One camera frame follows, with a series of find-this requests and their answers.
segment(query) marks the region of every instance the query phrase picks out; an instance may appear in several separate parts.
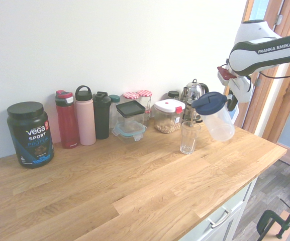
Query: plastic container with nuts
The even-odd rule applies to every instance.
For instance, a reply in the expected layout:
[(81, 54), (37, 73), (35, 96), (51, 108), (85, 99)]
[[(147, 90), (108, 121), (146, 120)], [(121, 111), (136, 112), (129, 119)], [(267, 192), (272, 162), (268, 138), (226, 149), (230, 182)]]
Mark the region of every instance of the plastic container with nuts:
[(185, 104), (176, 99), (156, 102), (154, 127), (165, 134), (179, 130), (184, 109)]

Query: red water bottle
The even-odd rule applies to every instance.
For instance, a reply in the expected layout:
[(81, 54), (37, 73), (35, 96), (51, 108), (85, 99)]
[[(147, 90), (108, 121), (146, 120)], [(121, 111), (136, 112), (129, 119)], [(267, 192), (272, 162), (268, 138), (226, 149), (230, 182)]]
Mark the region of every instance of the red water bottle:
[(74, 114), (72, 92), (58, 90), (55, 96), (58, 111), (61, 143), (63, 148), (75, 148), (79, 143), (79, 130)]

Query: wooden countertop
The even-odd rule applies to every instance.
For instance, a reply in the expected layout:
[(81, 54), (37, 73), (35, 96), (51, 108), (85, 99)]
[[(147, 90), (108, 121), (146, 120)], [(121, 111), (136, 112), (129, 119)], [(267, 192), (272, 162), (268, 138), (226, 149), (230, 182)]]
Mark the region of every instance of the wooden countertop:
[(238, 128), (217, 142), (203, 126), (184, 155), (180, 134), (150, 127), (128, 145), (55, 144), (37, 169), (0, 158), (0, 241), (178, 240), (286, 153)]

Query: red gingham jar lid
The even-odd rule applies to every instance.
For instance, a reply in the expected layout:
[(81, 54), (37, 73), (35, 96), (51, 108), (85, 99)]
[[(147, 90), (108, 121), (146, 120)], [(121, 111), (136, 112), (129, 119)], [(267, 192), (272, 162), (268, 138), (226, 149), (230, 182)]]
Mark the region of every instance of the red gingham jar lid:
[(123, 97), (126, 99), (138, 99), (139, 98), (139, 94), (135, 93), (135, 92), (126, 92), (123, 94)]
[(153, 95), (153, 93), (149, 90), (139, 90), (139, 91), (137, 91), (137, 93), (141, 97), (151, 97)]

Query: pink water bottle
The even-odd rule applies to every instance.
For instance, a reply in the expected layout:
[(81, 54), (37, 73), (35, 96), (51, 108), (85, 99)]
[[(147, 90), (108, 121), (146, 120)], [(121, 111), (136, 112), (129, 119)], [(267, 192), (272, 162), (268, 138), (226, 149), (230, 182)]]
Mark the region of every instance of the pink water bottle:
[(60, 137), (63, 148), (75, 148), (79, 143), (79, 130), (74, 114), (72, 92), (58, 90), (55, 96), (58, 111)]
[(80, 143), (89, 146), (95, 143), (93, 99), (89, 87), (81, 85), (75, 91), (76, 114), (80, 133)]

